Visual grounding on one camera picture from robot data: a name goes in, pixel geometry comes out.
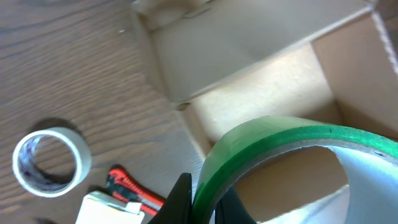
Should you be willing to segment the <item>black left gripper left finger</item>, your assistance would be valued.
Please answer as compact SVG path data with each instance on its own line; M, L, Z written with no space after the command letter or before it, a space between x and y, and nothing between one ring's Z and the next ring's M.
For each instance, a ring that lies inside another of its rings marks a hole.
M163 206L148 224L189 224L192 210L192 175L184 172Z

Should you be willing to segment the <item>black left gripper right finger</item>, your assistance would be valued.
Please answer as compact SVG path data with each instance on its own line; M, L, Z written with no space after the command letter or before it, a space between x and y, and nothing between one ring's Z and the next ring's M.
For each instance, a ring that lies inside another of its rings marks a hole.
M215 209L215 224L256 224L234 187L230 187L218 202Z

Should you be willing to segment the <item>red utility knife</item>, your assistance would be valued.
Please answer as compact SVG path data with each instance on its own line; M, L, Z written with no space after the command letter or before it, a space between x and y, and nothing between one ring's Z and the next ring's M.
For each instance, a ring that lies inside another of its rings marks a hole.
M141 203L140 210L148 215L156 215L165 203L165 198L145 188L122 166L109 170L106 178L106 188L116 199L128 203Z

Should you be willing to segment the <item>green tape roll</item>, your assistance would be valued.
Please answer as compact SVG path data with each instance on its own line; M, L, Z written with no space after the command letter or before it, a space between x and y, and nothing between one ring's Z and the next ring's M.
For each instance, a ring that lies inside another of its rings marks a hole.
M346 223L397 223L397 143L347 126L291 116L264 116L240 124L204 161L192 208L208 223L226 191L246 172L280 154L320 146L333 151L350 186Z

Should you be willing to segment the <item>yellow sticky note pad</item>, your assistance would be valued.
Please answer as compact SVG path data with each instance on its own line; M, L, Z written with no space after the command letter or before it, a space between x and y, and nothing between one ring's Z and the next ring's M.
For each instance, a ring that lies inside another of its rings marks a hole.
M85 195L76 224L141 224L145 213L140 202L122 202L100 191Z

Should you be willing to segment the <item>white tape roll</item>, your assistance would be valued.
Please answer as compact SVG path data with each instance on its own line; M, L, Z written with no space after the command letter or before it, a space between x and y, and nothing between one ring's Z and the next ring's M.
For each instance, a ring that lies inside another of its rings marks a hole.
M36 146L44 137L52 137L63 142L75 160L75 172L66 184L56 183L35 168ZM12 155L12 171L28 192L45 198L62 196L83 182L91 169L91 152L83 137L72 129L54 127L34 131L24 136L16 145Z

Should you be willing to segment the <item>cardboard box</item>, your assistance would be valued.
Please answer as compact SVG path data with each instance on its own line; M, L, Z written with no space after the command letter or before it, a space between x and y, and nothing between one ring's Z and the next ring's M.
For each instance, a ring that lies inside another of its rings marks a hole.
M174 105L203 163L233 128L291 116L397 143L397 2L134 1L132 22L151 83ZM254 219L302 221L334 209L350 186L337 155L313 146L272 157L234 187Z

